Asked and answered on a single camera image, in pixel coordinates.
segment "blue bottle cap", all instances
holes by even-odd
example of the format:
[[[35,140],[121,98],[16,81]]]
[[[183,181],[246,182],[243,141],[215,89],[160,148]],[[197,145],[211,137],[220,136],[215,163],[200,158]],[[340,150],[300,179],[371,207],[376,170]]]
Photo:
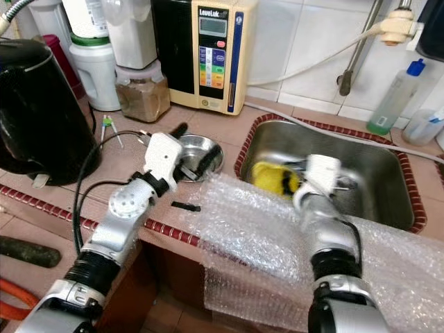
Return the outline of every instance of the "blue bottle cap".
[[[418,61],[412,61],[409,69],[407,70],[407,74],[412,76],[419,76],[425,67],[425,63],[423,63],[423,61],[424,59],[422,58]]]

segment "silver robot arm segment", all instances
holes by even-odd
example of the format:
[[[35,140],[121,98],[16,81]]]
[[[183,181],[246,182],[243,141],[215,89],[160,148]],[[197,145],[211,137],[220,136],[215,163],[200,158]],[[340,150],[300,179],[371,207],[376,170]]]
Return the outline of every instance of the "silver robot arm segment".
[[[307,181],[293,197],[315,279],[309,333],[388,333],[362,280],[359,232],[330,199],[340,168],[337,159],[310,155]]]
[[[68,273],[55,281],[20,325],[17,333],[91,333],[105,307],[112,282],[135,247],[137,232],[150,205],[177,188],[173,177],[182,144],[171,135],[156,133],[146,152],[145,174],[110,197],[108,211]]]

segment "green liquid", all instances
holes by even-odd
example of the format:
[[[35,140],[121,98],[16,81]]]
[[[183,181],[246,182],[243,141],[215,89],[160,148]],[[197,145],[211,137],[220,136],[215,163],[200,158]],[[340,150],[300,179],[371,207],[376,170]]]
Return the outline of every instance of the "green liquid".
[[[378,135],[385,135],[385,134],[389,134],[390,133],[390,128],[385,128],[385,127],[381,127],[381,126],[375,125],[371,121],[369,121],[367,123],[367,129],[369,131],[371,131],[371,133],[378,134]]]

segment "tiled countertop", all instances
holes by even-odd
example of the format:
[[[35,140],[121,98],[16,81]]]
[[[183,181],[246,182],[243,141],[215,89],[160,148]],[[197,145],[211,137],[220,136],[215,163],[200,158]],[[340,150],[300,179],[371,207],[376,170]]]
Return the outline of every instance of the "tiled countertop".
[[[294,108],[290,105],[282,105],[259,99],[248,99],[248,101],[274,108],[280,112],[295,117],[366,132],[365,123],[362,121],[355,121],[321,112]],[[222,146],[225,153],[225,164],[222,172],[234,177],[234,161],[241,150],[241,146],[244,143],[246,135],[254,120],[263,114],[265,114],[265,112],[244,107],[243,112],[238,117],[229,117],[215,112],[192,110],[174,105],[161,119],[152,124],[140,123],[127,119],[123,117],[120,112],[112,114],[112,118],[114,119],[118,130],[143,129],[150,133],[159,131],[168,132],[174,129],[179,123],[187,122],[191,133],[210,137]],[[96,112],[98,125],[100,125],[101,117],[102,114]],[[96,133],[97,139],[100,137],[100,131],[101,128],[98,126]],[[402,140],[401,130],[398,129],[392,130],[391,134],[386,135],[385,138],[393,141],[398,146],[414,148],[432,155],[443,153],[436,142],[422,148],[408,145]],[[84,180],[83,189],[86,189],[92,183],[100,180],[127,180],[135,171],[142,170],[144,153],[146,150],[145,147],[132,137],[122,137],[122,140],[125,149],[120,148],[117,140],[112,140],[105,145],[103,149],[102,164],[97,171]],[[419,157],[409,156],[409,159],[428,219],[427,226],[421,235],[444,241],[444,214],[442,212],[444,210],[444,186],[441,183],[436,166],[433,162]],[[66,187],[45,187],[36,190],[31,187],[31,180],[26,176],[14,175],[2,170],[0,170],[0,185],[16,189],[17,191],[38,198],[50,205],[71,211],[75,185],[69,185]],[[113,189],[114,187],[104,186],[93,191],[89,199],[85,201],[82,216],[93,221],[100,221],[105,214],[108,198]],[[150,218],[171,226],[176,230],[183,230],[185,232],[189,231],[187,222],[181,217],[183,216],[182,210],[173,208],[170,204],[173,200],[186,202],[187,199],[193,193],[199,191],[199,189],[199,184],[181,183],[178,192],[174,194],[166,194],[162,200],[159,201],[159,203],[152,209]],[[0,205],[2,205],[2,200],[3,196],[0,196]],[[62,227],[59,225],[56,227],[54,225],[41,226],[42,228],[61,234],[66,238],[70,238],[69,233],[71,227],[68,223]],[[150,224],[149,227],[156,229],[161,228],[161,225]],[[149,241],[155,245],[167,248],[190,259],[200,259],[197,249],[186,244],[187,241],[192,241],[191,237],[186,233],[176,235],[179,238],[182,238],[182,241],[177,241],[160,232],[154,232],[148,228],[142,228],[139,236],[144,241]]]

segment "stainless steel sink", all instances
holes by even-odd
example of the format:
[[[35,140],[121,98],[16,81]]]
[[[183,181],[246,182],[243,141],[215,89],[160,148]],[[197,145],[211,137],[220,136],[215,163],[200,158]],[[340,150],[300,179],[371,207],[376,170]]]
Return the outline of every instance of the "stainless steel sink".
[[[402,168],[396,155],[383,148],[328,137],[287,121],[266,121],[253,136],[241,179],[250,182],[252,167],[259,161],[284,164],[310,154],[340,159],[341,177],[355,184],[335,192],[343,213],[402,230],[411,228],[414,215]]]

